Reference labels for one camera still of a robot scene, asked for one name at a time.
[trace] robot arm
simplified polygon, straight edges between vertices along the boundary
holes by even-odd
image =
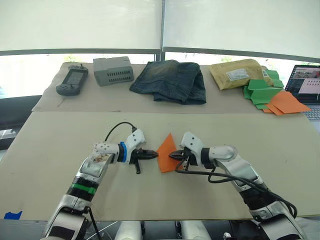
[[[305,233],[295,221],[286,204],[279,199],[280,197],[276,197],[276,194],[270,194],[262,178],[239,155],[234,146],[223,145],[206,148],[199,138],[191,132],[186,132],[180,147],[184,149],[184,169],[188,161],[190,165],[207,169],[220,167],[226,174],[250,180],[255,183],[255,186],[265,190],[257,190],[250,182],[246,184],[241,180],[232,181],[234,188],[248,206],[253,219],[259,222],[259,227],[267,236],[266,239],[278,240],[284,236],[288,237],[286,239],[305,239]]]
[[[150,150],[137,149],[144,143],[145,136],[140,129],[135,130],[120,144],[100,142],[84,160],[76,173],[67,193],[62,196],[42,235],[43,239],[81,240],[89,225],[84,214],[89,213],[99,184],[109,164],[121,162],[138,164],[138,159],[152,159],[158,154]]]

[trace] laptop keyboard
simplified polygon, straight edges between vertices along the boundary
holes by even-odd
[[[320,107],[311,108],[311,111],[303,112],[310,121],[320,121]]]

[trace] white roller shade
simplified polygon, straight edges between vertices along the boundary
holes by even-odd
[[[159,0],[0,0],[0,54],[43,49],[154,53],[161,48],[161,14]]]
[[[167,52],[320,61],[320,0],[167,0],[163,36]]]

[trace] table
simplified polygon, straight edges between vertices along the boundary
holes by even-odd
[[[153,101],[151,94],[138,94],[129,90],[132,82],[99,86],[94,77],[92,63],[83,63],[89,69],[88,79],[77,96],[60,96],[56,86],[61,84],[68,73],[68,66],[80,64],[65,62],[44,91],[42,98],[33,108],[35,112],[130,112],[130,113],[260,113],[251,102],[244,99],[241,88],[220,91],[208,66],[200,66],[206,89],[206,104],[180,105],[173,102]],[[144,69],[144,64],[132,64],[134,79]]]
[[[297,206],[299,216],[320,214],[320,136],[303,114],[47,111],[31,114],[0,162],[0,216],[23,211],[22,220],[48,220],[92,145],[120,121],[143,130],[145,149],[158,149],[169,133],[178,146],[186,131],[208,147],[234,145],[271,190]],[[118,128],[109,142],[124,141],[130,130]],[[141,175],[133,165],[110,165],[93,198],[97,220],[251,218],[231,183],[160,173],[156,159],[140,165]]]

